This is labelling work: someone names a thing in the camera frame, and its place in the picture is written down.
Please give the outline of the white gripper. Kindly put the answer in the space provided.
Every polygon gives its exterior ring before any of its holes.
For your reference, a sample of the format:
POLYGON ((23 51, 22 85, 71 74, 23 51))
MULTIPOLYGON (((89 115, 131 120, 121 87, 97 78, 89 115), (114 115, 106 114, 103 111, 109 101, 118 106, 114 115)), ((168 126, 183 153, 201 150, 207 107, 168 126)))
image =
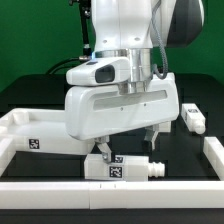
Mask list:
POLYGON ((179 114, 175 76, 153 77, 146 92, 121 95, 117 85, 72 87, 65 98, 67 133, 78 140, 95 139, 103 160, 112 161, 109 137, 146 127, 145 141, 155 149, 155 124, 173 121, 179 114))

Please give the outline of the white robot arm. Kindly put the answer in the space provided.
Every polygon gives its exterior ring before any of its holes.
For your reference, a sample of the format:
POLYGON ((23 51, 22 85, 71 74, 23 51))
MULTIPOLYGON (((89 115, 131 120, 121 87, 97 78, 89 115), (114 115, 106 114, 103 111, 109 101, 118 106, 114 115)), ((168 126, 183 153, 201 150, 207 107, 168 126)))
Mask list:
POLYGON ((202 0, 91 0, 96 35, 89 61, 69 70, 66 129, 112 160, 109 137, 173 121, 175 77, 165 49, 189 45, 204 24, 202 0))

